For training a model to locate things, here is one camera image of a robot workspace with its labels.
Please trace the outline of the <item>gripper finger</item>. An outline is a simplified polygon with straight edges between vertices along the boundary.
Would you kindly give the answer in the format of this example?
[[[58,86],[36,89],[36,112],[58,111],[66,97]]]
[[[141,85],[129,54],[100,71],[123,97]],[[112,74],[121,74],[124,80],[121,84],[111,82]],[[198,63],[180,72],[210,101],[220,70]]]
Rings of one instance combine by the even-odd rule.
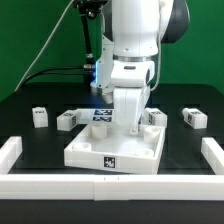
[[[134,124],[130,127],[129,130],[131,135],[137,135],[139,133],[139,125],[138,124]]]
[[[111,104],[113,102],[113,92],[104,92],[102,94],[103,100],[105,101],[106,104]]]

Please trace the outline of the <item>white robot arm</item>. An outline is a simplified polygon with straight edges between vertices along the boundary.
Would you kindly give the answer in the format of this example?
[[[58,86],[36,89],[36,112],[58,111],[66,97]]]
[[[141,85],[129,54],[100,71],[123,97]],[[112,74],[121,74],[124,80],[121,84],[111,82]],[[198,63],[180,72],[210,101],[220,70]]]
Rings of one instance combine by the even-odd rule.
[[[115,123],[135,134],[160,79],[163,43],[187,31],[186,0],[96,0],[101,16],[101,56],[91,86],[114,106]]]

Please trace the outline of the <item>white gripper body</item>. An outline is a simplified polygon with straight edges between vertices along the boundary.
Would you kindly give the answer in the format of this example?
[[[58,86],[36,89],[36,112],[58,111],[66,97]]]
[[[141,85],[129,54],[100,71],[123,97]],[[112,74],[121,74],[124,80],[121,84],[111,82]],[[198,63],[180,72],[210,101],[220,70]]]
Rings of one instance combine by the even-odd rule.
[[[114,61],[111,85],[114,87],[115,122],[119,126],[130,129],[132,125],[139,123],[150,96],[148,82],[152,80],[154,73],[153,61]]]

